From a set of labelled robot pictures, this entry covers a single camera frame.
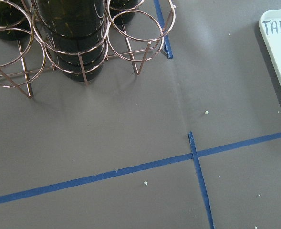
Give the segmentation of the dark green bottle back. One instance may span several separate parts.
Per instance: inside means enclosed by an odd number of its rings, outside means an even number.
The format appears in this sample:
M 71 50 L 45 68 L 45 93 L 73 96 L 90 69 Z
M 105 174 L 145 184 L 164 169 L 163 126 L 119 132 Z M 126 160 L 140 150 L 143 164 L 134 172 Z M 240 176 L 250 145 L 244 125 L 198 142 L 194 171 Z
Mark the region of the dark green bottle back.
M 116 26 L 130 23 L 135 15 L 134 10 L 137 10 L 143 2 L 143 0 L 107 0 L 110 23 Z

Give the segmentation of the dark green bottle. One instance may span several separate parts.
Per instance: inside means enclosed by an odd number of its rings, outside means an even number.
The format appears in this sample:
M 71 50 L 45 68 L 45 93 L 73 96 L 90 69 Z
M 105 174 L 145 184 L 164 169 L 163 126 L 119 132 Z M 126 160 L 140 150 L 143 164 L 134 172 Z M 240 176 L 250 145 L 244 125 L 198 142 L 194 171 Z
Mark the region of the dark green bottle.
M 104 57 L 105 1 L 36 0 L 34 4 L 51 46 L 57 49 L 59 67 L 72 80 L 93 80 Z
M 134 10 L 137 10 L 143 2 L 143 0 L 107 0 L 110 23 L 116 26 L 130 23 L 135 15 Z
M 15 41 L 23 38 L 33 40 L 30 23 L 23 13 L 21 0 L 0 0 L 0 39 Z

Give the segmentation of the dark green bottle front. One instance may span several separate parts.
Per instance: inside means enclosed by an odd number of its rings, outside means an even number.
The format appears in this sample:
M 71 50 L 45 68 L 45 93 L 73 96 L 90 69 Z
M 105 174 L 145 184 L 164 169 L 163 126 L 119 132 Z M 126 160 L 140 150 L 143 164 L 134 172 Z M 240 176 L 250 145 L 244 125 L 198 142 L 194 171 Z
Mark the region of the dark green bottle front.
M 93 80 L 104 57 L 105 1 L 36 0 L 34 4 L 51 46 L 57 49 L 59 67 L 72 80 Z

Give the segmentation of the dark green bottle left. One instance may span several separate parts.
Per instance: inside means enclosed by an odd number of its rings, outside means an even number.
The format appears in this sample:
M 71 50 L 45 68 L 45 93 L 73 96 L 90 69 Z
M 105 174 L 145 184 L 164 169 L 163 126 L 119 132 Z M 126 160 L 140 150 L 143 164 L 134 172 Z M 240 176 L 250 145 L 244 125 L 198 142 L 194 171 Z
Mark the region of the dark green bottle left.
M 15 41 L 23 38 L 33 40 L 30 23 L 23 13 L 21 0 L 0 0 L 0 39 Z

